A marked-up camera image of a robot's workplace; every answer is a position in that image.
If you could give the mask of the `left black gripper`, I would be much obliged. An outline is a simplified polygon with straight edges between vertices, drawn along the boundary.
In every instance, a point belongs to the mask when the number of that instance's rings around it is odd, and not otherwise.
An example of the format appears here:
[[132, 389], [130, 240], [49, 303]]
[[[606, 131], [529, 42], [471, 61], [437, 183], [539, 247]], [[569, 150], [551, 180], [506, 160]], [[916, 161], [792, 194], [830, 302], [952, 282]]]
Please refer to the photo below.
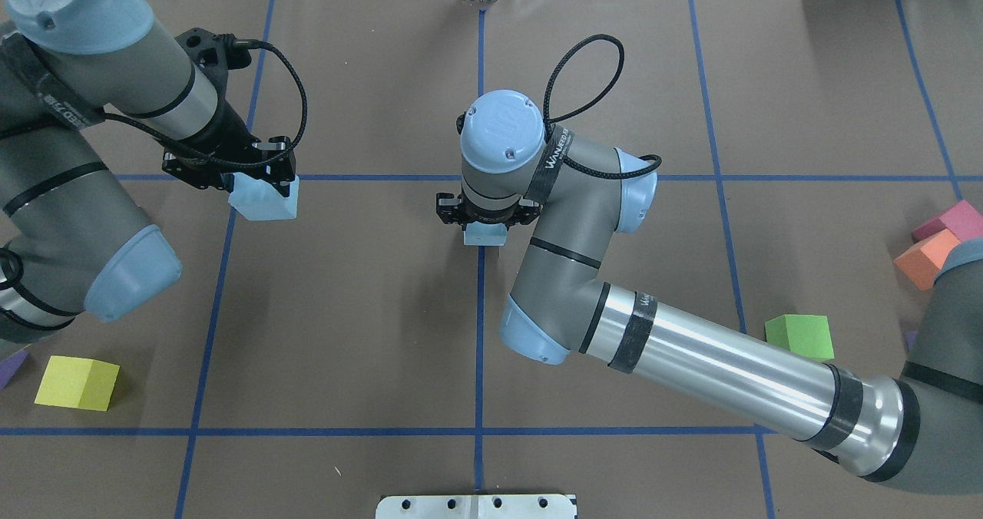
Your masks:
[[227, 101], [219, 103], [214, 117], [200, 133], [182, 139], [180, 144], [194, 152], [163, 142], [166, 153], [162, 170], [191, 187], [231, 193], [233, 174], [243, 173], [267, 182], [281, 197], [291, 197], [292, 183], [297, 180], [296, 156], [287, 149], [291, 139], [273, 137], [262, 141], [254, 137]]

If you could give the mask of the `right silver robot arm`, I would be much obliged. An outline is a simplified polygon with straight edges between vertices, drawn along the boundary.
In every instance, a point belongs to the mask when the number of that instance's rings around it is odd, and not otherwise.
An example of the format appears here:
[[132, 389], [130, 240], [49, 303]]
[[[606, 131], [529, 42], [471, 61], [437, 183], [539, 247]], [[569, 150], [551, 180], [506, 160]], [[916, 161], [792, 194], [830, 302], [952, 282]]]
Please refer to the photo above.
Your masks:
[[558, 365], [583, 352], [789, 436], [869, 483], [920, 494], [981, 491], [981, 240], [956, 243], [932, 281], [895, 378], [858, 378], [601, 281], [612, 236], [643, 223], [657, 167], [577, 137], [514, 90], [458, 117], [459, 197], [443, 222], [534, 223], [499, 336]]

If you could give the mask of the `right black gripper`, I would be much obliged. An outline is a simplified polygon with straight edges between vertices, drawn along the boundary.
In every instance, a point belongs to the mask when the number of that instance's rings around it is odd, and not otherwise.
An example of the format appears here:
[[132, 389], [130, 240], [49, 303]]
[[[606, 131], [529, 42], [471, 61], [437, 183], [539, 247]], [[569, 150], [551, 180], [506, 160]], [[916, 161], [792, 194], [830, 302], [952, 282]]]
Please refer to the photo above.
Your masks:
[[463, 193], [453, 196], [452, 193], [436, 194], [436, 214], [445, 224], [457, 224], [462, 227], [471, 223], [485, 225], [505, 225], [508, 229], [515, 224], [529, 225], [540, 216], [543, 207], [538, 202], [519, 198], [492, 208], [480, 207]]

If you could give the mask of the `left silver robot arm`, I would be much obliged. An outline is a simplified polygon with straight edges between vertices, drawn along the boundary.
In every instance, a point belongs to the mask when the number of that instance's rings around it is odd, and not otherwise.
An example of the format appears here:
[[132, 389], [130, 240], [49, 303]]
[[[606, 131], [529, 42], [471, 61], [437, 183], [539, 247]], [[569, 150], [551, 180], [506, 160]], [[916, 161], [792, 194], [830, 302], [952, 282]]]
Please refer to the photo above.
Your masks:
[[5, 0], [2, 25], [2, 354], [82, 313], [115, 321], [181, 278], [158, 225], [83, 137], [119, 121], [163, 148], [162, 169], [227, 191], [248, 220], [297, 216], [295, 148], [254, 137], [226, 99], [263, 40], [177, 37], [145, 0]]

